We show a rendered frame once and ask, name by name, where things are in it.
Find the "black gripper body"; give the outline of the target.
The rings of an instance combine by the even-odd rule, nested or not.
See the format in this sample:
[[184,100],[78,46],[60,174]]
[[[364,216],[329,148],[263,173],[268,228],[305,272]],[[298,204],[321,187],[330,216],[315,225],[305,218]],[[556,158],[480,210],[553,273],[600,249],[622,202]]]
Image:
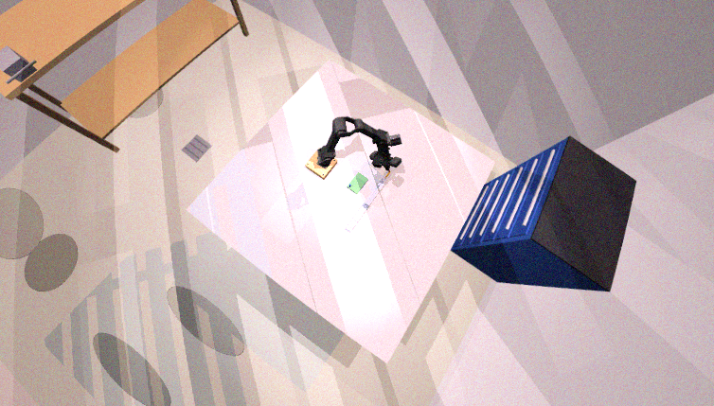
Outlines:
[[388,147],[387,150],[374,150],[370,155],[369,158],[370,160],[373,160],[375,157],[375,153],[378,153],[378,155],[384,155],[385,161],[387,164],[390,164],[391,167],[396,168],[401,162],[402,159],[400,157],[395,156],[394,158],[391,157],[391,153],[389,153],[390,148]]

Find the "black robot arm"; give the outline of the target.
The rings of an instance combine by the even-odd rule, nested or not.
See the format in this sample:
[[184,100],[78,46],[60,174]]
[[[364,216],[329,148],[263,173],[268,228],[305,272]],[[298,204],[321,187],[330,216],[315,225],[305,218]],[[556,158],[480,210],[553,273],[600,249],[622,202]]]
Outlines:
[[[348,132],[346,121],[354,124],[355,129]],[[356,132],[360,132],[370,137],[372,139],[372,144],[376,144],[378,150],[387,150],[388,146],[393,147],[402,144],[400,133],[389,135],[388,131],[382,129],[377,130],[365,123],[361,118],[353,118],[348,115],[335,117],[332,120],[331,128],[332,131],[327,144],[317,150],[316,164],[324,169],[327,169],[332,159],[336,156],[335,147],[340,138],[349,137]],[[384,155],[378,155],[378,153],[375,153],[372,165],[375,168],[381,168],[385,164],[384,159]]]

